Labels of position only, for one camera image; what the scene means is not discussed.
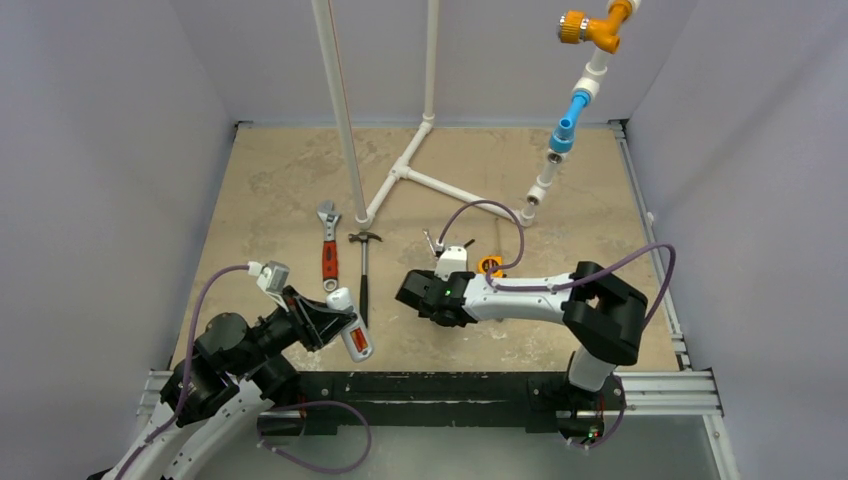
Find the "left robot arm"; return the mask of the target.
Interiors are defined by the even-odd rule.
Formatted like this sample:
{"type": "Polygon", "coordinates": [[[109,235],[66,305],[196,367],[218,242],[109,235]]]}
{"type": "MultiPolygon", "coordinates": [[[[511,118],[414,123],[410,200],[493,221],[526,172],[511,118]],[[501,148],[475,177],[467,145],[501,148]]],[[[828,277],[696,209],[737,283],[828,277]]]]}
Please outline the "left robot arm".
{"type": "Polygon", "coordinates": [[[339,338],[351,359],[375,350],[351,293],[339,288],[324,301],[293,287],[267,290],[277,305],[248,325],[238,314],[214,317],[159,392],[153,413],[130,450],[97,479],[194,479],[224,446],[256,425],[261,413],[303,398],[300,373],[283,356],[299,343],[318,351],[339,338]]]}

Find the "red battery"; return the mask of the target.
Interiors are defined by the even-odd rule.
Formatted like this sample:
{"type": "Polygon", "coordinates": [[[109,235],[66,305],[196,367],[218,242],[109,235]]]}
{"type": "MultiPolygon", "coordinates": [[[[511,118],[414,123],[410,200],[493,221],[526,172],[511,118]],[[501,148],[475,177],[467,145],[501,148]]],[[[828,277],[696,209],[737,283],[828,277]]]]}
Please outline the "red battery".
{"type": "Polygon", "coordinates": [[[355,350],[364,355],[365,352],[369,349],[369,342],[365,335],[365,331],[362,328],[355,328],[350,333],[351,340],[355,347],[355,350]]]}

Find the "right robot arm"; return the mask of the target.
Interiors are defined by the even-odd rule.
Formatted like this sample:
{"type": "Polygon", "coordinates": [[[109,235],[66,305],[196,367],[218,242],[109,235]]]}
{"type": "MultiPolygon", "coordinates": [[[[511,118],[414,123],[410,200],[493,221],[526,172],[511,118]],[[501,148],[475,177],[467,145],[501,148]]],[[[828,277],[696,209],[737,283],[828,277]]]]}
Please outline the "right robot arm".
{"type": "Polygon", "coordinates": [[[648,316],[648,299],[590,261],[547,278],[487,278],[434,270],[407,273],[395,299],[443,327],[516,319],[565,326],[579,342],[561,381],[564,399],[584,407],[619,366],[634,365],[648,316]]]}

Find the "white remote control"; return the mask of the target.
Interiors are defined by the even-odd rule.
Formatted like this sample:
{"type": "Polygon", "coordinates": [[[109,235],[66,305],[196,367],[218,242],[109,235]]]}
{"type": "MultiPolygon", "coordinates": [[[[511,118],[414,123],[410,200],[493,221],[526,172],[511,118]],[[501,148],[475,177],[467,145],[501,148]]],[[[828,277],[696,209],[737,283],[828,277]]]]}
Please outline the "white remote control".
{"type": "Polygon", "coordinates": [[[375,351],[375,344],[371,338],[367,326],[363,322],[361,314],[359,313],[358,307],[353,300],[350,290],[347,287],[342,287],[330,292],[326,296],[326,304],[333,310],[338,310],[342,313],[345,313],[348,317],[344,327],[340,331],[340,337],[345,345],[345,348],[351,360],[354,363],[361,363],[369,359],[375,351]],[[365,335],[368,339],[369,349],[365,352],[364,355],[359,354],[355,350],[355,347],[351,340],[350,333],[355,328],[362,328],[365,331],[365,335]]]}

